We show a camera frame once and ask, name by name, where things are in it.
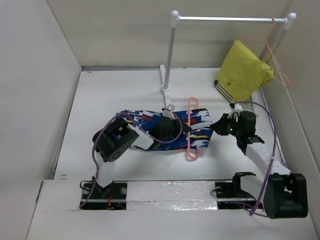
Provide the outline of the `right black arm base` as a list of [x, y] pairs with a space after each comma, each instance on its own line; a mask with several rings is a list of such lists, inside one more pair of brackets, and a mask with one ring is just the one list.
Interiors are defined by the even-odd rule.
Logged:
[[210, 194], [216, 197], [219, 210], [250, 210], [256, 203], [256, 198], [241, 188], [246, 177], [255, 177], [256, 174], [249, 171], [236, 172], [231, 181], [219, 180], [215, 182], [215, 189]]

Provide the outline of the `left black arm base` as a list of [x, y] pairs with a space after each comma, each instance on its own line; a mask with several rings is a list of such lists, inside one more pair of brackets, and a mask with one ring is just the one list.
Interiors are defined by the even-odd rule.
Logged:
[[90, 195], [93, 181], [80, 183], [82, 190], [80, 209], [82, 210], [126, 210], [127, 209], [127, 181], [114, 181], [105, 188], [95, 185]]

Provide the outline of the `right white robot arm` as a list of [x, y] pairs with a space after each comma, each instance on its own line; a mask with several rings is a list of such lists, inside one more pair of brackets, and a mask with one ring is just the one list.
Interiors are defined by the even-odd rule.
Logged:
[[233, 110], [210, 125], [220, 136], [232, 135], [238, 148], [264, 175], [258, 202], [263, 203], [270, 219], [305, 218], [308, 215], [307, 181], [301, 173], [293, 173], [269, 152], [256, 135], [256, 115], [251, 111]]

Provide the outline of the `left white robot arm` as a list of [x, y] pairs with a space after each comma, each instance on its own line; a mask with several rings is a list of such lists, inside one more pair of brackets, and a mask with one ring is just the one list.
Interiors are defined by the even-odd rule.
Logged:
[[129, 148], [157, 151], [179, 142], [191, 130], [172, 114], [141, 115], [141, 119], [134, 119], [133, 115], [120, 112], [93, 136], [93, 152], [99, 154], [104, 163], [113, 163]]

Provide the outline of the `blue white red patterned trousers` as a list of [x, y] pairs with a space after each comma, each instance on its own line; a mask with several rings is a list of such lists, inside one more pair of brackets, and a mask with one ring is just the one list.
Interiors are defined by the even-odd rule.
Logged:
[[[149, 133], [149, 129], [152, 128], [162, 116], [162, 112], [149, 111], [149, 110], [123, 110], [121, 113], [126, 113], [127, 115], [122, 115], [128, 124], [139, 125], [144, 131]], [[210, 125], [213, 123], [209, 111], [205, 108], [193, 109], [190, 113], [190, 119], [188, 119], [188, 111], [176, 111], [177, 119], [181, 122], [188, 124], [192, 131], [189, 133], [181, 134], [180, 137], [176, 137], [171, 141], [163, 141], [163, 144], [170, 144], [172, 142], [177, 143], [178, 140], [181, 143], [181, 149], [186, 149], [188, 146], [188, 134], [190, 134], [190, 148], [199, 149], [206, 148], [209, 145], [213, 130], [210, 129]], [[140, 149], [143, 151], [149, 151], [149, 148], [143, 148], [135, 141], [132, 148]]]

